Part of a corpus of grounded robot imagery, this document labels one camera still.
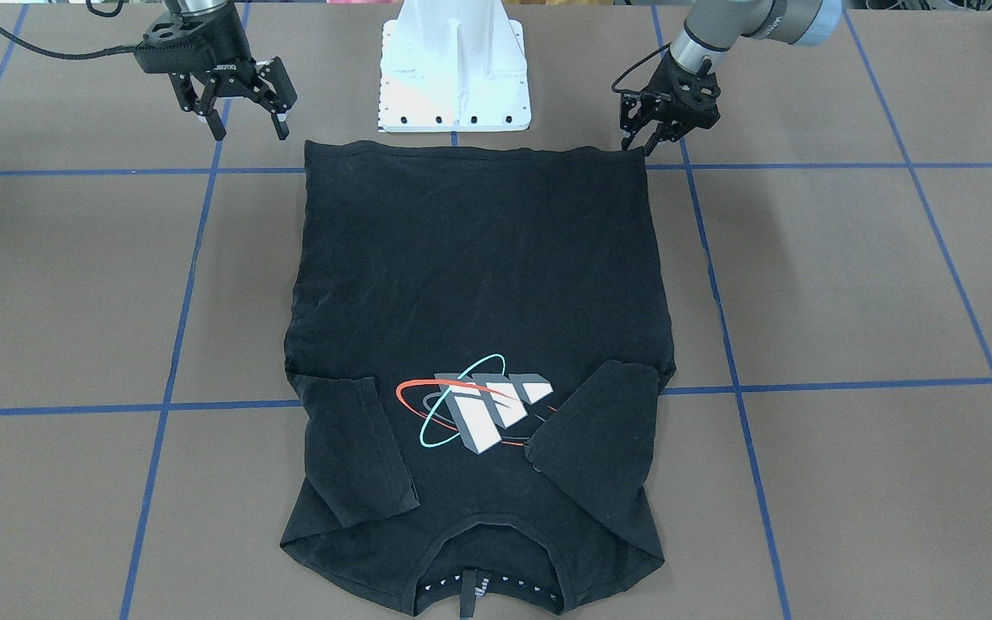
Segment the graphic print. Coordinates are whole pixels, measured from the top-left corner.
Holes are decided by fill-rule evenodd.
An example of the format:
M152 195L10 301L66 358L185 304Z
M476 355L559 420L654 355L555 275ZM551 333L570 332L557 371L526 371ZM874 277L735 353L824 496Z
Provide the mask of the graphic print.
M489 360L499 360L499 373L474 373ZM438 392L429 393L424 397L426 413L417 411L408 404L403 393L408 388L420 386L437 386ZM550 381L538 374L507 374L507 361L499 353L482 357L473 362L461 373L436 373L433 380L417 378L403 381L397 386L397 400L424 419L420 427L420 444L425 448L437 448L454 439L461 437L466 448L479 455L497 443L509 446L523 446L515 437L503 437L500 428L509 428L526 419L527 405L534 405L554 392ZM451 419L447 419L440 408L446 404ZM426 440L426 431L431 421L448 428L454 435L435 443Z

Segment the folded sleeve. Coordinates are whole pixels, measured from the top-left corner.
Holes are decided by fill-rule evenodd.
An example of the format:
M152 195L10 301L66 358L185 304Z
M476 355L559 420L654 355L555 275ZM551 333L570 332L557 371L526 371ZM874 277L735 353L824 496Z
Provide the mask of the folded sleeve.
M287 537L379 521L419 506L373 377L290 374L308 413L304 475Z
M650 366L606 362L524 447L536 471L592 518L664 558L642 489L653 463L658 381Z

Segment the black t-shirt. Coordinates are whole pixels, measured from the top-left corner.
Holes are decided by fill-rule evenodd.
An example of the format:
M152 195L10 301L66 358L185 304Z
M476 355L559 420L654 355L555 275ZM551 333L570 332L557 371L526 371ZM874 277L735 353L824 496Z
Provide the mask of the black t-shirt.
M408 615L464 574L560 613L657 569L676 368L641 150L307 142L306 168L286 552Z

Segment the robotic hand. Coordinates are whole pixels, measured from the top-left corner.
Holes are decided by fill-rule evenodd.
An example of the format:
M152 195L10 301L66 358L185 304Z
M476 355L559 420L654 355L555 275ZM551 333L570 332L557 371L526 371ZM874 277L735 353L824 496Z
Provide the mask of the robotic hand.
M816 46L837 28L840 13L841 0L697 0L684 20L684 32L673 43L611 84L611 90L622 95L618 125L623 149L654 121L659 125L646 142L646 156L662 140L677 141L696 127L710 129L719 119L716 101L721 94L714 71L739 36ZM645 88L617 87L636 67L665 50Z
M182 110L225 137L218 97L245 97L270 113L278 139L288 137L286 114L296 91L282 59L257 63L232 0L163 0L168 12L154 21L133 56L145 73L165 73ZM204 86L198 96L191 78Z

